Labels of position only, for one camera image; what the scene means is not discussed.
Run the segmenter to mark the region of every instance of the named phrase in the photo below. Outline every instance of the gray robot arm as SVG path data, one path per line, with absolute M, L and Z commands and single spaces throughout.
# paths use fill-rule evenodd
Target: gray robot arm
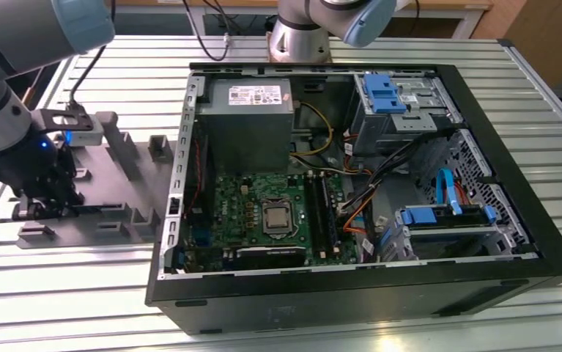
M 39 200 L 44 209 L 34 213 L 51 208 L 58 215 L 83 198 L 72 183 L 70 147 L 46 135 L 58 130 L 54 114 L 28 111 L 4 80 L 84 54 L 114 35 L 103 0 L 0 0 L 0 181 L 19 197 Z
M 280 0 L 271 37 L 271 56 L 279 62 L 324 62 L 330 32 L 355 47 L 383 33 L 396 0 Z

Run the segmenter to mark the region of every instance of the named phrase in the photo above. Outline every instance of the metal case frame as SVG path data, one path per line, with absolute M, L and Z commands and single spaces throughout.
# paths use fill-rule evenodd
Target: metal case frame
M 367 266 L 354 271 L 215 275 L 168 280 L 160 275 L 163 244 L 159 238 L 147 304 L 162 308 L 188 334 L 472 314 L 533 287 L 549 287 L 562 282 L 561 234 L 455 66 L 219 63 L 192 64 L 191 69 L 194 75 L 186 94 L 179 149 L 190 145 L 188 123 L 194 119 L 196 97 L 202 96 L 196 82 L 206 76 L 235 78 L 435 70 L 465 117 L 491 164 L 493 182 L 505 191 L 540 258 L 484 263 L 444 261 L 436 265 L 398 266 L 384 271 Z M 188 152 L 184 152 L 183 160 L 178 153 L 175 169 L 187 165 Z M 174 187 L 176 185 L 171 185 L 171 197 L 182 197 L 183 193 Z M 180 212 L 172 214 L 175 219 Z

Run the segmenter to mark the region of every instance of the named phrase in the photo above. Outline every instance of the cpu socket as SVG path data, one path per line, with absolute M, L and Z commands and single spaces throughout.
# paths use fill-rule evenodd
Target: cpu socket
M 282 239 L 292 233 L 292 203 L 290 199 L 274 198 L 262 202 L 263 233 L 274 239 Z

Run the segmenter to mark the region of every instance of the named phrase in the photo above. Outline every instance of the wall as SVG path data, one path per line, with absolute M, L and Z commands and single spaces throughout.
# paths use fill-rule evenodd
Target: wall
M 548 85 L 562 79 L 562 0 L 495 0 L 472 38 L 508 38 Z

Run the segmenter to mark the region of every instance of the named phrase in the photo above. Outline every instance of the metal panel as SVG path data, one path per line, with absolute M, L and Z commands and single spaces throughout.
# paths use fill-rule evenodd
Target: metal panel
M 206 37 L 206 43 L 222 51 L 222 39 Z M 264 61 L 266 45 L 263 38 L 240 38 L 230 60 Z M 210 61 L 196 48 L 195 37 L 120 37 L 83 83 L 78 99 L 91 112 L 118 111 L 134 140 L 154 134 L 176 138 L 188 66 Z M 562 233 L 562 110 L 517 55 L 491 40 L 387 39 L 368 49 L 332 40 L 332 48 L 336 62 L 461 68 Z M 42 106 L 63 108 L 95 52 L 62 65 Z M 0 218 L 10 217 L 11 196 L 0 185 Z M 0 350 L 562 350 L 562 285 L 472 317 L 190 337 L 143 303 L 151 245 L 23 250 L 14 245 L 19 227 L 0 223 Z

